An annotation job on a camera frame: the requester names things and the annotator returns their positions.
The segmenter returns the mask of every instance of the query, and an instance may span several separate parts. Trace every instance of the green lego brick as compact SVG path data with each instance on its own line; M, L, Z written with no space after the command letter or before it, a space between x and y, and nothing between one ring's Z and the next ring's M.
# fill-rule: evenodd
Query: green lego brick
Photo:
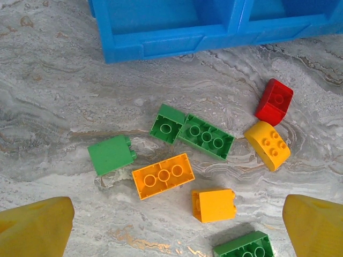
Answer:
M98 176L133 163L137 156L130 146L130 139L123 135L89 146L88 152Z
M234 137L200 118L188 114L178 137L214 157L226 159Z
M150 135L173 144L184 124L185 114L166 104L162 104Z
M213 249L214 257L274 257L269 237L255 231Z

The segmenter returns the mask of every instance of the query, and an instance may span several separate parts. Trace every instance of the marble surface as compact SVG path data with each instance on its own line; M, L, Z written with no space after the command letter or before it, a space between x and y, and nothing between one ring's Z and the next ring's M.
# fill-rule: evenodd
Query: marble surface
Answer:
M295 256L282 221L288 194L343 203L343 37L325 36L106 65L85 0L0 1L0 210L53 196L75 207L65 257L212 256L253 230ZM269 172L243 132L269 78L294 90L276 129L292 155ZM148 136L161 103L236 137L224 163ZM137 161L96 177L87 146L131 138ZM196 180L140 201L131 171L187 152ZM236 193L234 220L201 224L190 190Z

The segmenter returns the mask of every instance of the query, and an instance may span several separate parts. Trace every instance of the blue toy box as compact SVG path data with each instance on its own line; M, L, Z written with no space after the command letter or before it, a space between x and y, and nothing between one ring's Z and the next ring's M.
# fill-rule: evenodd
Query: blue toy box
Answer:
M106 63L343 33L343 0L89 0Z

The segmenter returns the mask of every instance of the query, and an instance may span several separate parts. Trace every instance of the toy block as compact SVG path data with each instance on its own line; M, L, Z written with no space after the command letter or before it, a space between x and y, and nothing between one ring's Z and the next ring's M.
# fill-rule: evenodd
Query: toy block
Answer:
M0 256L62 257L73 218L74 208L68 197L0 212Z
M297 257L342 256L343 205L291 194L282 217Z
M272 126L278 125L285 117L293 97L293 90L276 79L269 80L255 116Z
M185 114L183 112L162 104L149 134L164 142L173 144L184 124L184 119Z
M189 114L178 137L185 143L203 152L225 160L234 137L210 123Z
M195 179L186 153L132 172L141 200Z
M130 146L130 138L123 135L89 146L88 152L96 174L102 176L133 163L137 156Z
M290 157L288 146L267 122L256 123L244 136L271 171L276 171Z
M255 231L213 249L214 257L274 257L267 234Z
M234 199L231 189L192 190L193 216L203 223L234 218Z

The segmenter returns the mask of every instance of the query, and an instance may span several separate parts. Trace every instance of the yellow lego brick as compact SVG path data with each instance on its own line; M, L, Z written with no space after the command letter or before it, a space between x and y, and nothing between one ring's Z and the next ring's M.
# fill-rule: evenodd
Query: yellow lego brick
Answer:
M256 123L244 136L271 171L276 171L290 157L288 146L267 122Z
M343 205L291 194L282 217L297 257L343 256Z
M234 199L231 189L193 190L193 216L203 223L234 218L237 212Z
M132 175L141 200L195 179L186 153L135 170Z
M68 197L55 197L0 212L1 257L62 257L74 208Z

